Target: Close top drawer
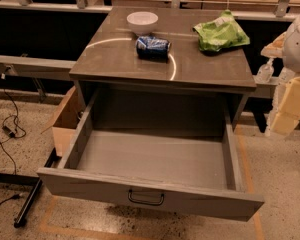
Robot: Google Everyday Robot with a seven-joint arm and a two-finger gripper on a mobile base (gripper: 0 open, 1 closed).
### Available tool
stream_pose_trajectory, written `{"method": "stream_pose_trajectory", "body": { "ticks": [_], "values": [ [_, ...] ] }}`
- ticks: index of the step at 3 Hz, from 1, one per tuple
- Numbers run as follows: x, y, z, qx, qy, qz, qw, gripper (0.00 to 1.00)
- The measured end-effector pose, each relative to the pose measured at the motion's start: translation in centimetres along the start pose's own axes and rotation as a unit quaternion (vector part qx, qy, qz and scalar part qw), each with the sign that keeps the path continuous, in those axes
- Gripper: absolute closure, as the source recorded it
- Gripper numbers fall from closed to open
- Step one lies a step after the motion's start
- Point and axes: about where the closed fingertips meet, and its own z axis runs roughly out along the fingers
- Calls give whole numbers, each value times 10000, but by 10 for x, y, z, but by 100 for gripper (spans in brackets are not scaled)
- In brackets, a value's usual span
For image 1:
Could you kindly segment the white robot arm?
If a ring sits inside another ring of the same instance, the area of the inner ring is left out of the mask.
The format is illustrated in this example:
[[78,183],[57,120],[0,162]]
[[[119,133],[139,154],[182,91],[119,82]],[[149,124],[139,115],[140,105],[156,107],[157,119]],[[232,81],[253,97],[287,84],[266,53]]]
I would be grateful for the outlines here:
[[261,55],[283,61],[266,135],[286,137],[300,121],[300,14],[284,33],[262,49]]

